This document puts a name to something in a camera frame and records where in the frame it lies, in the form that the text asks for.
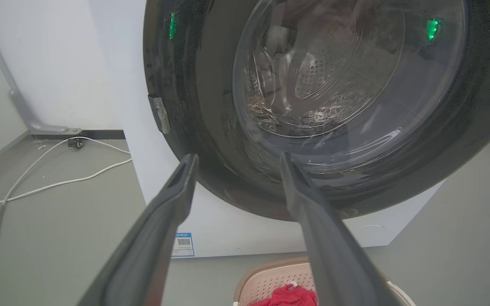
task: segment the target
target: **red cloth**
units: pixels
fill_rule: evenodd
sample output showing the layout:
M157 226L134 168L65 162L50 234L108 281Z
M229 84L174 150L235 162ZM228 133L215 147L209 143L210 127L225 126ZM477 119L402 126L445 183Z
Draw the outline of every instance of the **red cloth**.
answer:
M251 306L317 306L317 294L315 291L306 290L303 287L296 287L288 290L288 284L284 287L277 288L272 293L271 298L265 298L251 304Z

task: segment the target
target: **washing machine door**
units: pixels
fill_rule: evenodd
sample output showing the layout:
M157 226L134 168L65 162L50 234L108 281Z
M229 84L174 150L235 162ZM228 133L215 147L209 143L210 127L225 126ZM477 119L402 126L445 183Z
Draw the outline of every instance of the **washing machine door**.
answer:
M347 218L490 141L490 1L148 0L144 62L175 155L197 153L201 184L265 217L291 219L283 152Z

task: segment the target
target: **washing machine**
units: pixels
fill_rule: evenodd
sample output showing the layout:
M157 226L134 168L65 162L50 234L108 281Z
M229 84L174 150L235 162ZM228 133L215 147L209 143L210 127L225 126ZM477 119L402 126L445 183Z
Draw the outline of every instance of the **washing machine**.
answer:
M387 245L490 141L490 1L90 9L147 203L180 158L199 156L173 257L305 251L282 153L363 247Z

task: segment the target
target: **blue and white label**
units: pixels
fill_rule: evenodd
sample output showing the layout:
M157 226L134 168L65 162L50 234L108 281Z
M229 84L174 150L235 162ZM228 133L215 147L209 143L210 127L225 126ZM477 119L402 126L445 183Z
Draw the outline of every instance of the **blue and white label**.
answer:
M189 232L178 232L175 235L171 258L175 257L194 257L194 244L192 244L192 234Z

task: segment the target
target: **green light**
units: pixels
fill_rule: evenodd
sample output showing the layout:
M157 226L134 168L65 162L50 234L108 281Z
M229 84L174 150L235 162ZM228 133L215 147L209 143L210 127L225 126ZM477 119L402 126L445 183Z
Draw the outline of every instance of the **green light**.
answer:
M169 39L173 39L175 36L175 13L171 13L171 21L169 22Z
M437 20L428 20L426 22L426 35L428 36L428 41L432 41L436 36L439 24L440 22Z

